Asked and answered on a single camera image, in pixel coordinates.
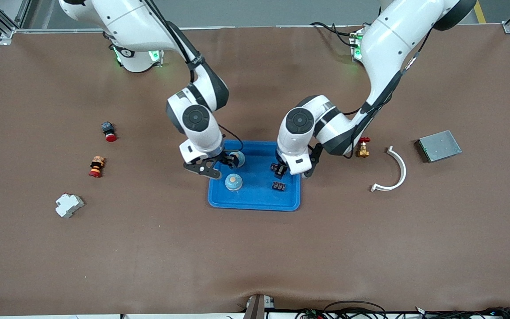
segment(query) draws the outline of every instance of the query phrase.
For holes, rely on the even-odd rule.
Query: brown table surface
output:
[[[218,121],[275,140],[289,109],[369,93],[335,35],[311,28],[187,32],[229,85]],[[292,213],[219,210],[182,169],[165,115],[180,57],[130,74],[101,34],[16,34],[0,48],[0,315],[238,311],[366,300],[393,311],[510,306],[510,35],[433,32],[367,130],[371,156],[325,154]],[[107,143],[103,121],[117,127]],[[464,153],[422,163],[413,141],[450,129]],[[385,148],[405,159],[405,183]],[[88,176],[93,156],[104,176]],[[87,205],[60,218],[64,192]]]

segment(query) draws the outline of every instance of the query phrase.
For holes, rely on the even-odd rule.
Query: green indicator light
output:
[[[115,52],[115,55],[117,56],[117,62],[119,62],[121,64],[121,57],[119,56],[119,53],[117,52],[117,50],[115,48],[113,49],[113,52]]]
[[[153,62],[156,62],[156,61],[158,61],[158,59],[160,59],[158,57],[158,51],[149,51],[149,56],[151,57],[151,60]]]

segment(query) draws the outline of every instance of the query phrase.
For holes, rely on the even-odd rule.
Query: blue tray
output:
[[[282,180],[275,178],[271,171],[275,158],[275,142],[243,141],[245,164],[237,169],[217,163],[214,168],[221,171],[221,179],[211,179],[208,186],[208,202],[218,208],[237,210],[277,210],[291,212],[300,206],[300,174],[293,176],[287,172]],[[225,149],[239,149],[239,142],[226,140]],[[225,187],[225,178],[229,174],[239,174],[243,186],[238,191]],[[285,191],[273,190],[273,182],[286,184]]]

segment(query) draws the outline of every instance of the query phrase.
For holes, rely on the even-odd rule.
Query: red button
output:
[[[105,136],[105,140],[108,142],[115,142],[117,140],[117,136],[115,136],[115,134],[109,133]]]

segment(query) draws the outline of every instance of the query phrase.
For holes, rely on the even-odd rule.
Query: robotic arm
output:
[[[211,164],[220,161],[237,166],[237,157],[224,151],[223,137],[213,115],[227,104],[227,86],[182,31],[164,19],[152,0],[59,0],[59,3],[74,20],[101,27],[128,71],[139,73],[154,66],[158,56],[150,52],[178,52],[188,65],[191,81],[168,99],[166,114],[176,129],[188,137],[180,145],[184,168],[219,179],[220,172]]]
[[[432,28],[444,31],[458,24],[475,2],[394,0],[373,24],[363,29],[360,50],[356,50],[371,82],[371,92],[365,103],[352,119],[348,119],[323,95],[302,100],[281,123],[277,139],[280,169],[275,176],[281,178],[288,167],[292,175],[304,173],[305,177],[310,177],[322,148],[331,155],[351,154],[363,131],[391,99],[403,76],[401,68],[405,57]],[[309,153],[312,136],[319,143]]]

